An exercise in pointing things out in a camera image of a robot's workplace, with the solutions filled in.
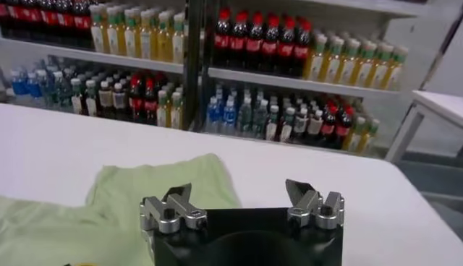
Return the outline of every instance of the yellow juice bottle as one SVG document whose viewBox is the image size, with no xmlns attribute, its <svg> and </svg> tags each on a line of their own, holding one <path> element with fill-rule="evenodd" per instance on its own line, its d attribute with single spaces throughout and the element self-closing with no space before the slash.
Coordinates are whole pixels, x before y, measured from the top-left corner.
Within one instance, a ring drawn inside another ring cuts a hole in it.
<svg viewBox="0 0 463 266">
<path fill-rule="evenodd" d="M 306 61 L 307 79 L 318 81 L 321 65 L 323 63 L 323 52 L 325 51 L 326 36 L 318 33 L 315 37 L 315 50 L 310 54 L 310 58 Z"/>
<path fill-rule="evenodd" d="M 172 61 L 172 36 L 167 28 L 169 13 L 159 14 L 158 57 L 165 62 Z"/>
<path fill-rule="evenodd" d="M 127 47 L 127 56 L 140 58 L 140 28 L 137 26 L 135 12 L 134 9 L 128 9 L 124 12 L 127 19 L 127 26 L 125 27 L 124 33 L 125 46 Z"/>
<path fill-rule="evenodd" d="M 408 54 L 408 48 L 398 46 L 394 49 L 393 60 L 390 63 L 389 69 L 381 82 L 380 89 L 382 90 L 399 90 L 399 78 L 402 73 L 402 67 Z"/>
<path fill-rule="evenodd" d="M 356 153 L 368 154 L 371 151 L 371 148 L 373 147 L 373 142 L 376 138 L 376 134 L 378 133 L 378 127 L 379 120 L 373 119 L 373 121 L 371 121 L 370 123 L 368 130 L 362 135 L 359 145 L 355 150 Z"/>
<path fill-rule="evenodd" d="M 350 84 L 352 86 L 366 87 L 366 80 L 368 73 L 370 73 L 371 66 L 373 65 L 373 54 L 375 53 L 375 50 L 376 44 L 369 40 L 362 44 L 362 55 L 355 65 L 350 80 Z"/>
<path fill-rule="evenodd" d="M 331 53 L 322 64 L 318 81 L 333 83 L 336 73 L 338 72 L 341 63 L 341 49 L 344 45 L 344 40 L 341 38 L 334 38 L 331 46 Z"/>
<path fill-rule="evenodd" d="M 339 65 L 338 72 L 334 78 L 334 83 L 349 85 L 352 72 L 354 71 L 355 64 L 357 63 L 357 52 L 359 50 L 360 42 L 355 39 L 349 39 L 346 49 L 346 55 L 342 57 L 341 64 Z"/>
<path fill-rule="evenodd" d="M 389 59 L 391 58 L 393 49 L 394 47 L 387 43 L 380 44 L 375 63 L 371 67 L 370 73 L 368 74 L 365 82 L 366 87 L 374 87 L 376 89 L 380 88 L 381 82 L 388 71 Z"/>
<path fill-rule="evenodd" d="M 92 15 L 92 37 L 95 50 L 99 53 L 109 52 L 108 32 L 104 26 L 101 16 L 102 6 L 91 5 L 90 13 Z"/>
<path fill-rule="evenodd" d="M 185 13 L 179 13 L 174 16 L 174 36 L 172 36 L 172 61 L 174 63 L 183 64 L 184 58 L 184 34 L 183 23 L 185 21 Z"/>
</svg>

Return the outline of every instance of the bottle label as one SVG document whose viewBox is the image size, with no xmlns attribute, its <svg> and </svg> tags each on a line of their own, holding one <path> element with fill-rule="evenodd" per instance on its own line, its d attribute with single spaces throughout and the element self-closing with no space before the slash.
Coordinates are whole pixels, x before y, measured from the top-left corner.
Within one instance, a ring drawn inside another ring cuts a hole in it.
<svg viewBox="0 0 463 266">
<path fill-rule="evenodd" d="M 276 43 L 262 43 L 262 52 L 267 55 L 272 55 L 276 53 Z"/>
<path fill-rule="evenodd" d="M 95 99 L 87 98 L 85 101 L 87 103 L 88 115 L 96 116 L 96 102 Z"/>
<path fill-rule="evenodd" d="M 119 53 L 119 40 L 117 39 L 117 30 L 108 29 L 108 39 L 109 39 L 109 52 L 112 54 Z"/>
<path fill-rule="evenodd" d="M 112 92 L 110 90 L 100 90 L 98 94 L 100 95 L 101 106 L 103 107 L 113 106 L 113 97 L 112 97 Z"/>
<path fill-rule="evenodd" d="M 95 44 L 95 50 L 99 53 L 103 53 L 103 33 L 99 27 L 92 27 L 93 43 Z"/>
<path fill-rule="evenodd" d="M 318 80 L 318 75 L 320 74 L 321 63 L 323 57 L 316 56 L 312 59 L 312 64 L 310 66 L 309 80 Z"/>
<path fill-rule="evenodd" d="M 370 73 L 371 64 L 364 63 L 362 67 L 360 67 L 359 77 L 357 78 L 357 82 L 355 83 L 356 86 L 363 87 L 365 86 L 365 81 L 367 81 L 368 73 Z"/>
<path fill-rule="evenodd" d="M 216 35 L 214 38 L 214 44 L 219 48 L 229 47 L 229 36 Z"/>
<path fill-rule="evenodd" d="M 90 17 L 74 17 L 74 23 L 75 27 L 85 30 L 85 29 L 90 29 L 91 21 Z"/>
<path fill-rule="evenodd" d="M 340 83 L 343 85 L 348 85 L 350 83 L 350 77 L 352 76 L 352 70 L 354 69 L 354 62 L 347 61 L 344 63 L 342 68 L 341 80 Z"/>
<path fill-rule="evenodd" d="M 246 51 L 257 52 L 260 50 L 261 45 L 262 45 L 262 40 L 247 39 Z"/>
<path fill-rule="evenodd" d="M 142 46 L 142 58 L 143 59 L 150 59 L 151 54 L 151 39 L 150 33 L 141 33 L 140 34 L 141 46 Z"/>
<path fill-rule="evenodd" d="M 171 111 L 171 128 L 180 129 L 180 112 L 177 110 Z"/>
<path fill-rule="evenodd" d="M 158 116 L 158 126 L 166 127 L 166 125 L 167 125 L 167 123 L 166 123 L 166 110 L 164 110 L 162 108 L 158 108 L 157 116 Z"/>
<path fill-rule="evenodd" d="M 245 47 L 246 38 L 230 38 L 230 48 L 233 50 L 242 50 Z"/>
<path fill-rule="evenodd" d="M 58 13 L 58 22 L 60 26 L 74 27 L 74 17 L 68 14 Z"/>
<path fill-rule="evenodd" d="M 391 76 L 389 77 L 388 84 L 386 86 L 387 90 L 398 90 L 399 89 L 399 78 L 402 68 L 400 66 L 392 70 Z"/>
<path fill-rule="evenodd" d="M 294 47 L 294 57 L 297 59 L 306 59 L 309 55 L 309 48 L 304 46 Z"/>
<path fill-rule="evenodd" d="M 384 76 L 386 76 L 387 71 L 387 66 L 378 66 L 376 68 L 375 75 L 373 76 L 372 87 L 379 88 L 381 86 L 381 83 L 384 80 Z"/>
<path fill-rule="evenodd" d="M 172 45 L 174 47 L 174 63 L 182 64 L 183 63 L 183 37 L 174 36 L 172 38 Z"/>
<path fill-rule="evenodd" d="M 131 30 L 126 30 L 125 33 L 125 45 L 127 47 L 127 56 L 136 57 L 135 53 L 135 33 Z"/>
<path fill-rule="evenodd" d="M 80 102 L 80 97 L 72 96 L 72 108 L 74 109 L 74 113 L 81 114 L 82 113 L 82 103 Z"/>
<path fill-rule="evenodd" d="M 280 142 L 287 142 L 291 136 L 292 126 L 284 125 L 281 129 Z"/>
<path fill-rule="evenodd" d="M 338 72 L 339 68 L 339 60 L 338 59 L 333 59 L 330 61 L 330 64 L 328 65 L 328 69 L 326 70 L 326 80 L 325 82 L 334 82 L 334 77 L 336 76 L 336 73 Z"/>
<path fill-rule="evenodd" d="M 291 56 L 294 45 L 280 43 L 278 45 L 278 55 L 280 56 Z"/>
</svg>

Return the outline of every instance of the plastic bottle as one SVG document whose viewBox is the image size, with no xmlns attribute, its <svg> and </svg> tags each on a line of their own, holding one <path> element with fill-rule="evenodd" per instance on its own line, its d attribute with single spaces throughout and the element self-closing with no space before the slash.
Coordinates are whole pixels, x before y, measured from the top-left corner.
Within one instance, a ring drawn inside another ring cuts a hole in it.
<svg viewBox="0 0 463 266">
<path fill-rule="evenodd" d="M 335 81 L 336 73 L 338 72 L 341 63 L 341 49 L 344 45 L 344 40 L 341 38 L 334 38 L 331 45 L 331 53 L 328 58 L 323 62 L 318 80 L 320 82 L 333 83 Z"/>
<path fill-rule="evenodd" d="M 381 82 L 382 90 L 398 90 L 399 78 L 402 73 L 402 67 L 408 54 L 408 48 L 398 46 L 394 49 L 394 57 L 389 65 L 389 69 Z"/>
<path fill-rule="evenodd" d="M 161 12 L 159 14 L 158 58 L 165 62 L 172 61 L 172 36 L 167 28 L 168 20 L 169 13 Z"/>
<path fill-rule="evenodd" d="M 387 43 L 380 44 L 376 63 L 371 67 L 367 77 L 366 87 L 380 88 L 381 83 L 386 77 L 389 68 L 389 59 L 391 58 L 393 46 Z"/>
<path fill-rule="evenodd" d="M 208 104 L 208 112 L 205 120 L 205 131 L 207 133 L 218 132 L 218 121 L 217 121 L 217 98 L 211 97 Z"/>
<path fill-rule="evenodd" d="M 360 42 L 358 40 L 349 39 L 346 55 L 341 60 L 341 64 L 339 65 L 338 72 L 336 73 L 334 83 L 350 85 L 352 73 L 358 60 L 357 52 L 359 46 Z"/>
<path fill-rule="evenodd" d="M 185 13 L 179 13 L 174 16 L 174 36 L 172 37 L 172 58 L 173 62 L 183 64 L 184 58 L 184 34 L 183 24 Z"/>
<path fill-rule="evenodd" d="M 254 13 L 252 17 L 252 27 L 246 40 L 246 68 L 258 70 L 261 62 L 261 52 L 263 42 L 263 17 L 260 12 Z"/>
<path fill-rule="evenodd" d="M 237 14 L 236 22 L 230 34 L 230 57 L 231 67 L 242 68 L 245 62 L 245 44 L 247 37 L 247 12 Z"/>
<path fill-rule="evenodd" d="M 230 11 L 222 9 L 218 15 L 216 36 L 214 37 L 213 64 L 224 67 L 228 65 L 230 30 Z"/>
<path fill-rule="evenodd" d="M 292 68 L 292 75 L 301 77 L 303 75 L 306 61 L 309 56 L 309 43 L 310 43 L 310 29 L 311 24 L 302 19 L 300 21 L 300 31 L 297 34 L 294 47 L 294 63 Z"/>
</svg>

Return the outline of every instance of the bottle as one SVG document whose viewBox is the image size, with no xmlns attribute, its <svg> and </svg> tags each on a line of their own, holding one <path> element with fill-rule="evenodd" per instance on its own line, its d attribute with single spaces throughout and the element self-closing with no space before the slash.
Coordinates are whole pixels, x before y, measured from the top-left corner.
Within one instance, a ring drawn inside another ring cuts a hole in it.
<svg viewBox="0 0 463 266">
<path fill-rule="evenodd" d="M 167 127 L 167 93 L 165 90 L 158 91 L 158 126 Z"/>
<path fill-rule="evenodd" d="M 72 93 L 71 98 L 72 108 L 76 114 L 85 114 L 83 104 L 85 102 L 85 97 L 82 94 L 81 81 L 77 78 L 71 79 Z"/>
<path fill-rule="evenodd" d="M 373 65 L 373 54 L 376 50 L 376 44 L 365 41 L 362 44 L 362 58 L 357 61 L 354 71 L 352 72 L 352 78 L 350 80 L 351 85 L 357 87 L 367 86 L 367 77 L 370 73 L 371 66 Z"/>
<path fill-rule="evenodd" d="M 357 117 L 357 121 L 354 125 L 354 130 L 350 130 L 346 139 L 342 143 L 342 150 L 348 150 L 354 152 L 359 145 L 362 133 L 365 128 L 365 119 L 361 116 Z"/>
<path fill-rule="evenodd" d="M 101 112 L 103 117 L 107 119 L 112 119 L 114 117 L 113 112 L 113 95 L 112 89 L 109 87 L 107 81 L 102 81 L 100 83 L 100 90 L 98 91 L 100 96 Z"/>
<path fill-rule="evenodd" d="M 158 110 L 157 96 L 153 80 L 151 78 L 147 78 L 145 90 L 146 124 L 156 125 L 156 112 Z"/>
<path fill-rule="evenodd" d="M 386 73 L 389 68 L 389 59 L 391 58 L 393 49 L 394 47 L 389 44 L 380 44 L 377 61 L 371 67 L 367 81 L 365 82 L 366 87 L 373 87 L 375 89 L 379 89 L 381 87 L 381 83 L 386 77 Z"/>
<path fill-rule="evenodd" d="M 229 65 L 242 68 L 245 62 L 245 44 L 247 37 L 247 12 L 237 14 L 230 34 Z"/>
<path fill-rule="evenodd" d="M 334 38 L 331 45 L 331 52 L 322 64 L 318 81 L 333 83 L 335 81 L 336 73 L 338 72 L 341 63 L 341 49 L 344 45 L 344 40 L 341 38 Z"/>
<path fill-rule="evenodd" d="M 376 138 L 376 134 L 378 133 L 378 127 L 379 127 L 379 120 L 373 119 L 368 130 L 362 135 L 359 145 L 357 146 L 357 149 L 355 150 L 356 153 L 358 154 L 370 153 L 371 148 L 373 147 L 373 142 Z"/>
<path fill-rule="evenodd" d="M 218 122 L 217 122 L 217 98 L 211 97 L 208 104 L 208 113 L 205 120 L 205 131 L 207 133 L 218 133 Z"/>
<path fill-rule="evenodd" d="M 297 112 L 296 117 L 294 118 L 294 138 L 298 141 L 302 140 L 305 130 L 307 129 L 307 113 L 307 108 L 301 108 L 300 111 Z"/>
<path fill-rule="evenodd" d="M 87 105 L 87 111 L 89 116 L 97 116 L 98 110 L 96 105 L 96 83 L 95 80 L 87 80 L 85 82 L 87 86 L 87 99 L 85 99 L 85 103 Z"/>
<path fill-rule="evenodd" d="M 137 25 L 134 9 L 124 11 L 127 19 L 125 27 L 125 47 L 127 49 L 127 56 L 141 57 L 141 44 L 140 44 L 140 28 Z"/>
<path fill-rule="evenodd" d="M 261 61 L 260 48 L 263 42 L 263 17 L 260 12 L 254 13 L 252 27 L 246 40 L 246 68 L 258 70 Z"/>
<path fill-rule="evenodd" d="M 91 5 L 90 13 L 92 14 L 92 36 L 95 50 L 99 53 L 109 52 L 108 30 L 102 21 L 101 6 Z"/>
<path fill-rule="evenodd" d="M 172 37 L 172 58 L 173 62 L 183 64 L 184 58 L 184 34 L 183 24 L 185 21 L 185 13 L 179 13 L 174 16 L 174 36 Z"/>
<path fill-rule="evenodd" d="M 294 47 L 294 63 L 292 75 L 301 77 L 309 56 L 310 28 L 312 27 L 307 20 L 300 22 L 300 31 L 297 34 Z"/>
<path fill-rule="evenodd" d="M 275 104 L 270 106 L 270 116 L 266 128 L 266 140 L 274 141 L 276 128 L 278 127 L 279 107 Z"/>
<path fill-rule="evenodd" d="M 341 64 L 339 65 L 338 72 L 336 73 L 334 83 L 350 85 L 352 72 L 358 60 L 357 51 L 359 46 L 360 42 L 358 40 L 349 39 L 346 56 L 344 56 L 344 58 L 341 60 Z"/>
<path fill-rule="evenodd" d="M 323 52 L 325 51 L 325 44 L 327 41 L 326 36 L 321 33 L 316 35 L 315 39 L 315 51 L 310 54 L 310 58 L 307 60 L 308 63 L 305 65 L 305 77 L 312 81 L 318 81 L 318 76 L 320 76 L 324 57 Z"/>
<path fill-rule="evenodd" d="M 293 67 L 294 50 L 294 26 L 295 22 L 291 17 L 287 17 L 285 26 L 280 34 L 278 43 L 278 64 L 277 69 L 280 74 L 291 74 Z"/>
<path fill-rule="evenodd" d="M 408 48 L 404 46 L 398 46 L 394 49 L 394 57 L 389 65 L 389 69 L 381 82 L 380 89 L 382 90 L 398 90 L 399 89 L 399 78 L 402 72 L 402 66 L 404 65 L 405 58 L 408 54 Z"/>
<path fill-rule="evenodd" d="M 261 100 L 259 108 L 254 112 L 252 118 L 252 133 L 255 138 L 262 139 L 264 134 L 264 127 L 267 122 L 267 100 Z"/>
</svg>

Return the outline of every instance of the cola bottle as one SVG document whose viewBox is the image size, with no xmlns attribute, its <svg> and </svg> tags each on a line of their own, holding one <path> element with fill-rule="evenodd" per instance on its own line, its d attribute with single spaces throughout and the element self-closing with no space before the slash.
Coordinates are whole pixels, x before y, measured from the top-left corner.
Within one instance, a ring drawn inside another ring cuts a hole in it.
<svg viewBox="0 0 463 266">
<path fill-rule="evenodd" d="M 247 37 L 247 12 L 237 14 L 237 19 L 230 34 L 231 67 L 242 68 L 245 62 L 245 44 Z"/>
<path fill-rule="evenodd" d="M 276 63 L 276 44 L 279 38 L 279 19 L 271 14 L 268 16 L 268 27 L 261 48 L 260 70 L 273 72 Z"/>
<path fill-rule="evenodd" d="M 216 36 L 214 37 L 213 64 L 224 67 L 229 58 L 230 11 L 222 9 L 218 15 Z"/>
<path fill-rule="evenodd" d="M 310 28 L 311 25 L 307 20 L 300 20 L 294 46 L 294 63 L 292 65 L 292 75 L 295 77 L 302 76 L 305 62 L 309 56 Z"/>
<path fill-rule="evenodd" d="M 263 42 L 263 18 L 260 12 L 252 17 L 252 27 L 246 41 L 246 67 L 257 70 L 260 63 L 260 47 Z"/>
</svg>

